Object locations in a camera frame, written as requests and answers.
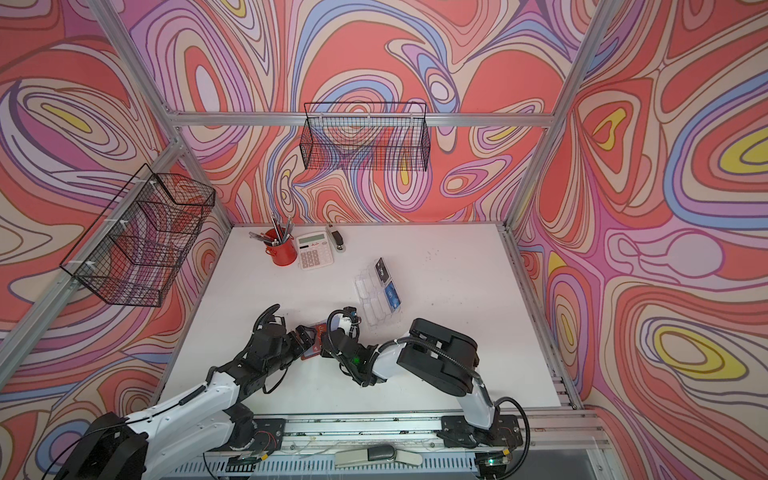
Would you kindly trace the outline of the red metal pen bucket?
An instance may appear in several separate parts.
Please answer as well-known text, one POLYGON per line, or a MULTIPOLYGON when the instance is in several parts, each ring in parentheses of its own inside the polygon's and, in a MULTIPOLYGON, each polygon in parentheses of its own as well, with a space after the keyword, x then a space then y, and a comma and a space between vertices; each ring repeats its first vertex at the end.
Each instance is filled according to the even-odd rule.
POLYGON ((298 258, 298 252, 293 242, 293 238, 281 246, 265 245, 265 252, 271 257, 272 262, 280 267, 286 267, 293 264, 298 258))

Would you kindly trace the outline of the black VIP credit card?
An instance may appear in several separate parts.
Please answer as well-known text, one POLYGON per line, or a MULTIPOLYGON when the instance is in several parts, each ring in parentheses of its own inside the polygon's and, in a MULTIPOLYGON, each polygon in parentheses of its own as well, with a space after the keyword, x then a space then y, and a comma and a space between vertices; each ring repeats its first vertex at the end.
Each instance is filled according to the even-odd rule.
POLYGON ((390 281, 391 276, 388 272, 384 259, 379 258, 375 263, 374 268, 380 283, 382 285, 386 285, 390 281))

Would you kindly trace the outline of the blue credit card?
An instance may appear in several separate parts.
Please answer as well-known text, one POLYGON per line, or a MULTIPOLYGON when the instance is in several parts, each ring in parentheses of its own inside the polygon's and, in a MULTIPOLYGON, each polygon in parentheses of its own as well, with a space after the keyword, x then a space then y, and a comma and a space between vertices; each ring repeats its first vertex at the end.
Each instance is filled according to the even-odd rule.
POLYGON ((390 310, 392 312, 398 310, 401 306, 401 300, 393 281, 390 281, 385 286, 384 293, 386 295, 387 303, 390 307, 390 310))

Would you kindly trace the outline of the grey foot pedal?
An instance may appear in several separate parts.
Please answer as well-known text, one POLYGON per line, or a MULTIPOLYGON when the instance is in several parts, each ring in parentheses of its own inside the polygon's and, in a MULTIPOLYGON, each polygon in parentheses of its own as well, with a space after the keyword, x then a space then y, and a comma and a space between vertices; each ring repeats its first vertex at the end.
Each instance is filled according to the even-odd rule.
POLYGON ((352 468, 392 463, 404 464, 407 466, 421 466, 423 461, 424 458, 421 454, 400 450, 389 444, 373 445, 365 448, 340 451, 334 454, 335 468, 352 468))

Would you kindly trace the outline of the pink desk calculator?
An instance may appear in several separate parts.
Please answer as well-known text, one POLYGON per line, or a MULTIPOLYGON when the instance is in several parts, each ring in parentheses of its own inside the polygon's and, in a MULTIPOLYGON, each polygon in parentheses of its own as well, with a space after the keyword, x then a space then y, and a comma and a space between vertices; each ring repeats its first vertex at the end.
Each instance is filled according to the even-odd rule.
POLYGON ((299 235, 295 242, 302 270, 315 270, 334 263, 331 240, 325 231, 299 235))

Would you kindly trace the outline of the pens and pencils bunch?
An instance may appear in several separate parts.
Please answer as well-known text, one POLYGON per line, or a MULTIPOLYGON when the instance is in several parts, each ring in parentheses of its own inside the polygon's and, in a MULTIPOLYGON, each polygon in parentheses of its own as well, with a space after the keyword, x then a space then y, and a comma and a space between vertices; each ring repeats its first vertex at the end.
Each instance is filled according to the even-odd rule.
POLYGON ((286 244, 293 238, 294 222, 292 218, 272 213, 271 226, 272 228, 265 233, 250 232, 249 238, 273 247, 286 244))

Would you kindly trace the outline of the aluminium frame post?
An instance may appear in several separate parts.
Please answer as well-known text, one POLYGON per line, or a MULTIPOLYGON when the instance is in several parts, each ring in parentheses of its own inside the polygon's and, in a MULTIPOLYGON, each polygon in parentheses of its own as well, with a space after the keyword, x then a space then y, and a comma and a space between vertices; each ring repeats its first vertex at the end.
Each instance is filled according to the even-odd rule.
POLYGON ((196 181, 209 187, 210 179, 204 172, 180 128, 172 123, 171 110, 144 65, 128 30, 125 28, 111 1, 88 1, 88 6, 111 45, 123 61, 131 79, 138 84, 138 89, 155 116, 161 130, 176 150, 175 158, 180 160, 188 174, 196 181))

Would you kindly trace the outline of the clear acrylic card stand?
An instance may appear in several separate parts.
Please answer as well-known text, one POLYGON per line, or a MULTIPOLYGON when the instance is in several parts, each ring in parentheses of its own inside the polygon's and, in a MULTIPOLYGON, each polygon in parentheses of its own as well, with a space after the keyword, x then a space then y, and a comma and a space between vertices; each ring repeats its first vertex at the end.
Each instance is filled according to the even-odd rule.
POLYGON ((384 288, 390 281, 394 282, 393 276, 385 262, 391 279, 386 285, 382 285, 377 278, 374 268, 377 260, 367 265, 354 277, 355 290, 363 310, 362 317, 372 326, 379 326, 389 322, 402 306, 402 300, 400 298, 400 308, 394 312, 390 310, 384 293, 384 288))

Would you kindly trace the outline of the red leather card holder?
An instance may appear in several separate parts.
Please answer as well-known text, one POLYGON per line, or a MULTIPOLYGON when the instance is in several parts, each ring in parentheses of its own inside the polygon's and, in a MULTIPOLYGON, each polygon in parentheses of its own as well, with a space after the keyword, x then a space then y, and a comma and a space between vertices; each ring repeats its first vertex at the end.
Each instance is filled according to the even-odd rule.
POLYGON ((306 337, 311 340, 309 348, 301 355, 301 360, 309 360, 322 354, 323 336, 327 331, 325 323, 317 323, 304 327, 306 337))

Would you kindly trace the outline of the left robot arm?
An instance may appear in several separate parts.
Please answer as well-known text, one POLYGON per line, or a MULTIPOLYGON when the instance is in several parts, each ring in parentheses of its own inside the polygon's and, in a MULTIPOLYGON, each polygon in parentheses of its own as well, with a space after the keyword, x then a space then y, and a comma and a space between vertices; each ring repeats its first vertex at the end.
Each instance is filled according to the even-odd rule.
POLYGON ((171 399, 120 417, 97 418, 71 446, 57 479, 160 479, 179 465, 231 441, 245 443, 253 413, 243 405, 310 349, 315 329, 258 326, 233 360, 171 399))

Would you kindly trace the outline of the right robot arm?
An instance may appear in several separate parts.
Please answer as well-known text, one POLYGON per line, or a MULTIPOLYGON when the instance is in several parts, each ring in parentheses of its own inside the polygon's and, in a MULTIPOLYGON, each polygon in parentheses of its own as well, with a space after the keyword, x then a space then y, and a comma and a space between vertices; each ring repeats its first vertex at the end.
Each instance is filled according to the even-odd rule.
POLYGON ((456 399, 462 414, 442 417, 436 432, 447 448, 530 447, 527 415, 510 397, 491 399, 477 372, 478 344, 471 337, 417 318, 407 335, 379 345, 360 343, 357 320, 348 328, 327 321, 320 340, 321 355, 336 360, 361 387, 408 373, 456 399))

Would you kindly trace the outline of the grey black stapler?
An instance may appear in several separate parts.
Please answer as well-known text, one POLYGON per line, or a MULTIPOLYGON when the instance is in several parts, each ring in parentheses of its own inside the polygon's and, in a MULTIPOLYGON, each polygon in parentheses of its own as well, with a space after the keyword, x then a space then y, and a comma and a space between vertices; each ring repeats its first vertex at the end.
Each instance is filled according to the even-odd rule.
POLYGON ((338 230, 338 228, 333 224, 328 224, 327 230, 333 242, 335 250, 337 252, 343 253, 346 250, 346 246, 345 246, 344 238, 340 233, 340 231, 338 230))

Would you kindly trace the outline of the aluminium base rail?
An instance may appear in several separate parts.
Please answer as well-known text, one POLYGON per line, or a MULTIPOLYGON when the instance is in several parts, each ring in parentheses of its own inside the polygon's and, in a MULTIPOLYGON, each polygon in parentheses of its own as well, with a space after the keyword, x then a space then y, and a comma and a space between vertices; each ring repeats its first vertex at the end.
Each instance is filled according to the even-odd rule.
POLYGON ((344 415, 266 415, 234 420, 219 412, 215 421, 231 422, 230 436, 215 447, 224 451, 295 453, 312 449, 352 448, 363 444, 389 443, 406 449, 483 449, 523 446, 530 449, 609 449, 611 443, 602 423, 585 411, 534 410, 527 418, 505 411, 494 421, 489 434, 473 433, 455 412, 415 412, 344 415))

